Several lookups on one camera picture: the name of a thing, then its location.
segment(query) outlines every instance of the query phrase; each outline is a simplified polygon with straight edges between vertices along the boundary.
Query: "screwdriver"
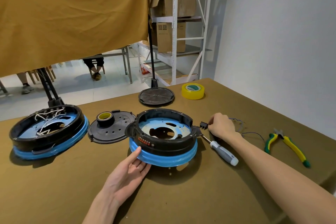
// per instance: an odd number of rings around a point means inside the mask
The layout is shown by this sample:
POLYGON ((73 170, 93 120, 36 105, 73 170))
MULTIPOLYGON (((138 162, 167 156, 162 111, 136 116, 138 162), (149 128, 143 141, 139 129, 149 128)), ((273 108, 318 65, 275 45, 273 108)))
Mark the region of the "screwdriver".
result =
POLYGON ((238 164, 238 159, 231 152, 225 149, 223 146, 220 146, 216 141, 210 141, 208 138, 206 138, 203 135, 201 135, 201 137, 203 137, 203 139, 206 140, 210 144, 210 147, 214 149, 215 152, 218 153, 218 155, 222 159, 224 159, 226 162, 228 162, 229 164, 233 166, 236 166, 238 164))

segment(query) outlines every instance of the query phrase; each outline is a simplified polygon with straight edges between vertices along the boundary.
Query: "forearm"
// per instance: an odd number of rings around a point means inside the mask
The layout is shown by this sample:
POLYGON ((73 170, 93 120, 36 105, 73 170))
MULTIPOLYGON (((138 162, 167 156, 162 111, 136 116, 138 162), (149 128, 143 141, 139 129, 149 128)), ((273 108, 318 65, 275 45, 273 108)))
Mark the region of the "forearm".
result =
POLYGON ((236 133, 229 144, 245 160, 266 191, 296 223, 336 223, 336 198, 298 171, 236 133))
POLYGON ((118 202, 101 190, 92 202, 83 224, 111 224, 118 208, 118 202))

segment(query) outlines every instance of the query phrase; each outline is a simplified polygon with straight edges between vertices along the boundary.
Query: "hand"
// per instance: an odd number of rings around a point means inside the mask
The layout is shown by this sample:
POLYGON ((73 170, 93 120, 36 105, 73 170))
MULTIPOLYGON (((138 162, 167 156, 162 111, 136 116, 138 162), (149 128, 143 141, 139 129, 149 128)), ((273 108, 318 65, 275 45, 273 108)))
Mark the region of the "hand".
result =
POLYGON ((208 129, 216 137, 219 137, 226 142, 229 141, 233 135, 235 135, 235 125, 228 118, 227 115, 221 113, 214 114, 209 121, 208 129))
POLYGON ((119 206, 133 194, 152 166, 137 159, 140 152, 141 147, 138 147, 121 161, 104 184, 103 190, 110 193, 119 206))

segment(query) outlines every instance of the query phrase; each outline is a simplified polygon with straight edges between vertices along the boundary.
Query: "pliers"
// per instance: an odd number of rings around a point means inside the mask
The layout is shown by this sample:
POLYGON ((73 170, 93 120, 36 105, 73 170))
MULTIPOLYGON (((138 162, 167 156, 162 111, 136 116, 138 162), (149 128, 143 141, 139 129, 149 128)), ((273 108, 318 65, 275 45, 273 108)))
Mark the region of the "pliers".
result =
POLYGON ((277 138, 280 138, 283 140, 283 142, 289 146, 295 153, 298 155, 299 159, 303 163, 305 167, 310 167, 310 163, 307 160, 306 156, 302 153, 302 151, 293 143, 292 139, 290 139, 287 136, 284 136, 282 130, 278 131, 277 129, 274 129, 273 134, 269 134, 269 139, 266 141, 265 149, 264 151, 268 154, 271 154, 270 152, 270 146, 271 143, 274 142, 277 138))

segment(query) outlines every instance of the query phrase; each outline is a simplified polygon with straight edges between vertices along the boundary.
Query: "roll of tape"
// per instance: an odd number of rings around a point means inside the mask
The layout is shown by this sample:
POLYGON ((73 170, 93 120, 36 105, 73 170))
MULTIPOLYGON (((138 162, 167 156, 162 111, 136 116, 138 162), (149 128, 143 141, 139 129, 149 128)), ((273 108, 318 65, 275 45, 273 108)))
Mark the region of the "roll of tape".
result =
POLYGON ((109 127, 114 123, 112 112, 102 112, 97 115, 97 122, 101 127, 109 127))
POLYGON ((201 99, 204 96, 204 87, 198 83, 189 82, 182 85, 182 96, 187 99, 201 99))

